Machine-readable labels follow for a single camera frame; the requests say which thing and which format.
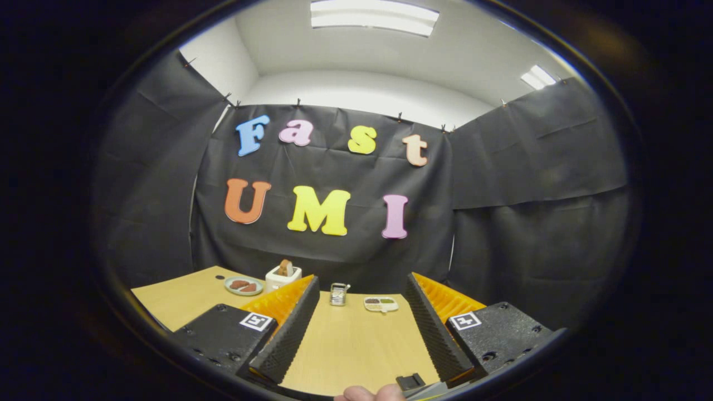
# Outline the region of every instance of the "pink letter i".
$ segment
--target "pink letter i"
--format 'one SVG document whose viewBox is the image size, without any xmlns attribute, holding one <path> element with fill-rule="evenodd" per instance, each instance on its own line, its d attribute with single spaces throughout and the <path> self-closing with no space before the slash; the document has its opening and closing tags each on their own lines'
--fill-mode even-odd
<svg viewBox="0 0 713 401">
<path fill-rule="evenodd" d="M 404 205 L 409 199 L 402 195 L 385 195 L 386 228 L 381 232 L 384 238 L 405 238 Z"/>
</svg>

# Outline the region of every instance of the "screw hole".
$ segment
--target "screw hole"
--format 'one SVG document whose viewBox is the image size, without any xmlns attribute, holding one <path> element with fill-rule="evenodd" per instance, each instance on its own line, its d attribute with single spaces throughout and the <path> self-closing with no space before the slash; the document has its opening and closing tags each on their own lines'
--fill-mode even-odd
<svg viewBox="0 0 713 401">
<path fill-rule="evenodd" d="M 496 354 L 493 351 L 486 352 L 485 354 L 483 354 L 483 361 L 488 362 L 489 360 L 495 359 L 497 356 L 498 356 L 498 354 Z"/>
</svg>

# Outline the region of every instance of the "white toaster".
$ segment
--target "white toaster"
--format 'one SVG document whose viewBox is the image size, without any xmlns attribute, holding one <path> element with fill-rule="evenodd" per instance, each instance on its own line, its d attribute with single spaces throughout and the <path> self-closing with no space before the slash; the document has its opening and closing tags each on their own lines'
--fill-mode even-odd
<svg viewBox="0 0 713 401">
<path fill-rule="evenodd" d="M 302 269 L 301 268 L 296 268 L 292 267 L 294 270 L 292 272 L 292 275 L 289 277 L 285 277 L 283 275 L 278 275 L 277 271 L 279 270 L 279 266 L 275 266 L 274 269 L 271 271 L 267 272 L 265 275 L 265 293 L 271 293 L 272 291 L 275 291 L 276 289 L 290 284 L 294 281 L 299 280 L 302 278 Z"/>
</svg>

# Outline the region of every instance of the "small metal container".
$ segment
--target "small metal container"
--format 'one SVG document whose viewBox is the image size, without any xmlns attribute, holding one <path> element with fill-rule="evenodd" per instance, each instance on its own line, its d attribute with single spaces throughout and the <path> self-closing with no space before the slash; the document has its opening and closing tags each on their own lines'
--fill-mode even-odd
<svg viewBox="0 0 713 401">
<path fill-rule="evenodd" d="M 344 306 L 347 302 L 347 290 L 351 286 L 349 284 L 332 283 L 330 288 L 332 296 L 329 297 L 329 304 L 334 306 Z"/>
</svg>

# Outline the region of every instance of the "foam letter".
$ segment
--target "foam letter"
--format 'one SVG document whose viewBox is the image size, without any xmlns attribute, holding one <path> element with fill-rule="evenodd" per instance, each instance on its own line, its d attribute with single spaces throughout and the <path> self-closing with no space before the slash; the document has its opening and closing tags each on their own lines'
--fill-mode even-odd
<svg viewBox="0 0 713 401">
<path fill-rule="evenodd" d="M 356 126 L 352 128 L 352 139 L 349 139 L 347 146 L 354 153 L 368 155 L 376 150 L 376 130 L 371 127 Z"/>
<path fill-rule="evenodd" d="M 294 231 L 304 231 L 307 224 L 304 223 L 304 216 L 307 215 L 309 228 L 316 232 L 324 219 L 327 222 L 322 227 L 322 232 L 328 235 L 346 235 L 347 228 L 344 227 L 344 212 L 347 208 L 347 201 L 352 195 L 346 191 L 334 190 L 327 195 L 320 205 L 317 194 L 311 186 L 296 186 L 294 193 L 297 194 L 297 201 L 294 204 L 294 215 L 292 221 L 287 224 L 287 228 Z"/>
<path fill-rule="evenodd" d="M 282 142 L 294 142 L 297 146 L 306 146 L 309 143 L 309 135 L 314 126 L 307 120 L 292 120 L 287 123 L 288 127 L 279 132 L 279 139 Z"/>
<path fill-rule="evenodd" d="M 262 139 L 265 135 L 262 126 L 269 122 L 270 117 L 265 114 L 235 127 L 235 130 L 240 134 L 240 150 L 237 152 L 238 156 L 245 156 L 248 153 L 260 149 L 260 144 L 255 142 L 255 139 Z"/>
<path fill-rule="evenodd" d="M 404 205 L 409 199 L 401 195 L 385 195 L 386 202 L 386 228 L 381 232 L 384 238 L 405 238 L 404 230 Z"/>
<path fill-rule="evenodd" d="M 405 137 L 404 143 L 406 144 L 406 158 L 409 160 L 409 163 L 418 167 L 425 166 L 429 160 L 421 157 L 421 149 L 428 148 L 429 145 L 423 142 L 419 135 Z"/>
<path fill-rule="evenodd" d="M 231 178 L 227 181 L 227 196 L 225 197 L 225 215 L 236 223 L 251 224 L 257 221 L 262 214 L 262 205 L 265 203 L 265 193 L 272 187 L 269 183 L 255 181 L 255 197 L 249 212 L 240 210 L 240 197 L 242 189 L 247 187 L 247 181 Z"/>
</svg>

